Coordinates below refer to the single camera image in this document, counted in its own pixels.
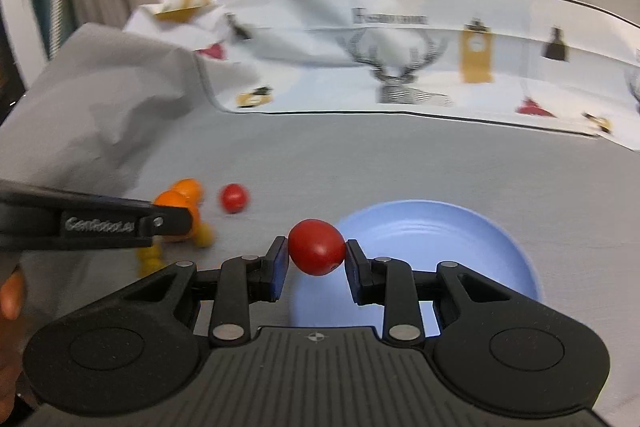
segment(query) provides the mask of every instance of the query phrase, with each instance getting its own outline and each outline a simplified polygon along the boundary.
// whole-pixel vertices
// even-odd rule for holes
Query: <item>gray tablecloth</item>
[[[335,222],[372,203],[460,204],[523,246],[544,301],[593,328],[612,368],[596,410],[615,426],[640,417],[640,158],[604,139],[390,114],[228,114],[215,108],[196,58],[169,45],[84,26],[0,128],[0,176],[57,188],[152,199],[194,176],[219,240],[188,257],[218,267],[263,254],[305,217]],[[219,209],[239,182],[252,204]],[[43,319],[136,277],[132,251],[26,253],[30,312]],[[283,298],[252,307],[254,325],[286,325]]]

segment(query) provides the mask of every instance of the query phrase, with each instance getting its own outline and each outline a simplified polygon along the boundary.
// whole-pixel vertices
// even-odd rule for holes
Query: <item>deer antler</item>
[[[631,96],[634,97],[638,103],[640,103],[640,86],[638,86],[636,80],[638,80],[639,73],[640,70],[638,70],[638,68],[634,68],[633,71],[625,71],[626,85],[629,88]]]
[[[442,39],[440,41],[440,44],[436,46],[435,42],[431,40],[426,31],[420,30],[419,33],[427,43],[427,51],[422,57],[419,57],[418,50],[415,48],[411,49],[411,62],[400,73],[400,78],[402,78],[407,83],[412,81],[411,77],[415,73],[415,71],[421,70],[426,66],[431,66],[436,60],[442,57],[442,54],[447,49],[448,42],[445,39]]]
[[[370,46],[369,47],[369,57],[365,57],[364,55],[362,55],[360,53],[360,49],[358,48],[358,44],[360,42],[360,39],[362,38],[362,36],[364,35],[364,33],[367,31],[366,28],[364,28],[363,30],[357,31],[354,33],[353,37],[351,37],[351,39],[349,39],[349,44],[345,44],[344,43],[344,39],[340,39],[343,47],[346,49],[347,53],[351,55],[351,58],[353,58],[353,60],[359,64],[366,64],[367,66],[371,66],[374,70],[374,75],[376,78],[378,78],[379,80],[382,80],[383,77],[388,76],[386,74],[386,67],[384,64],[382,64],[382,62],[380,62],[376,55],[377,55],[377,49],[375,46]]]

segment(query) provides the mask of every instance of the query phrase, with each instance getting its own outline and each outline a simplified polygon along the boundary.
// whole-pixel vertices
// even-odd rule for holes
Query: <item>plate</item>
[[[356,239],[370,259],[388,256],[414,270],[434,271],[440,261],[457,261],[532,299],[540,299],[536,277],[516,243],[480,214],[441,201],[380,203],[341,220],[342,237]],[[383,307],[357,306],[344,266],[324,277],[301,273],[291,300],[295,327],[375,326],[382,330]],[[430,302],[420,303],[427,335],[439,334]]]

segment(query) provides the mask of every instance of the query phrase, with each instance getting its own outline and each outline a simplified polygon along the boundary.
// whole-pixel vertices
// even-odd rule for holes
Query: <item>human hand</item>
[[[0,423],[14,409],[15,382],[22,370],[20,344],[25,332],[22,317],[25,296],[24,275],[18,268],[0,287]]]

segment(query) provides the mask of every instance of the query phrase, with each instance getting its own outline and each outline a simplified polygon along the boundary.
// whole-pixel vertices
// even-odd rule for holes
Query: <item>white door frame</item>
[[[7,38],[22,82],[29,89],[47,64],[31,0],[0,0]]]

